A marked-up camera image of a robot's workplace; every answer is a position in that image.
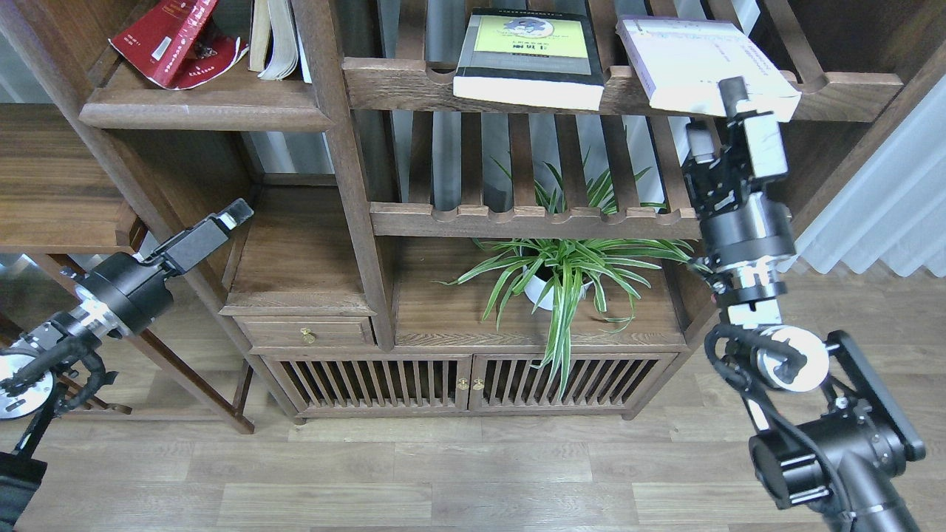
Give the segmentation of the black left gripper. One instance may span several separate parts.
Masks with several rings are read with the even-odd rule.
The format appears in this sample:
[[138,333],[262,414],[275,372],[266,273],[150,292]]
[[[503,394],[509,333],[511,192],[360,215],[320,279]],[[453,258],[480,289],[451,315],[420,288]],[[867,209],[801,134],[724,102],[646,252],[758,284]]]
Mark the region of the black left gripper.
[[74,310],[75,336],[101,339],[142,333],[172,306],[166,280],[185,275],[253,215],[245,199],[236,199],[219,214],[207,216],[166,240],[145,259],[115,253],[78,277],[81,303]]

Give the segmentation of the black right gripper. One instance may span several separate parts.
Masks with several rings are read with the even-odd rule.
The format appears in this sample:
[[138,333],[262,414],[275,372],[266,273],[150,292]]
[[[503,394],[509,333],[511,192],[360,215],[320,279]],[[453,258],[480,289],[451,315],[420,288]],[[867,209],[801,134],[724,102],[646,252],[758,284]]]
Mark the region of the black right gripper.
[[718,82],[729,145],[716,156],[712,124],[686,125],[689,154],[682,171],[714,272],[795,255],[790,213],[767,185],[786,177],[780,127],[773,112],[744,112],[750,104],[742,75]]

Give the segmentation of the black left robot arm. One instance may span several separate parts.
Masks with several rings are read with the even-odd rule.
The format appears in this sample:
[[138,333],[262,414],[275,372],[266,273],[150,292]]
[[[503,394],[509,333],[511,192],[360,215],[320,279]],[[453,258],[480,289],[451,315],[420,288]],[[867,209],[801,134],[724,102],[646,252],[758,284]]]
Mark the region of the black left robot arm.
[[12,452],[2,455],[2,529],[14,529],[43,481],[47,463],[33,458],[55,417],[80,407],[114,383],[97,354],[104,337],[138,335],[172,306],[169,277],[185,275],[224,245],[253,216],[237,199],[183,230],[151,255],[115,253],[78,277],[80,305],[55,313],[2,350],[2,418],[30,422]]

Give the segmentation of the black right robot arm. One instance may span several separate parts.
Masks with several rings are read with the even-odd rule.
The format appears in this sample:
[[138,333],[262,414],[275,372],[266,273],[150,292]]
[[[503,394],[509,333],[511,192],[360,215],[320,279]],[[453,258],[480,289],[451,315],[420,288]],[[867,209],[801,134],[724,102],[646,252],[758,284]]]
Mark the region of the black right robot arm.
[[777,508],[807,506],[831,531],[918,531],[893,478],[925,458],[925,442],[851,336],[783,322],[777,267],[795,245],[789,210],[768,193],[788,173],[780,125],[743,78],[718,88],[723,142],[687,127],[682,171],[705,246],[690,266],[719,311],[705,354],[746,407],[755,475]]

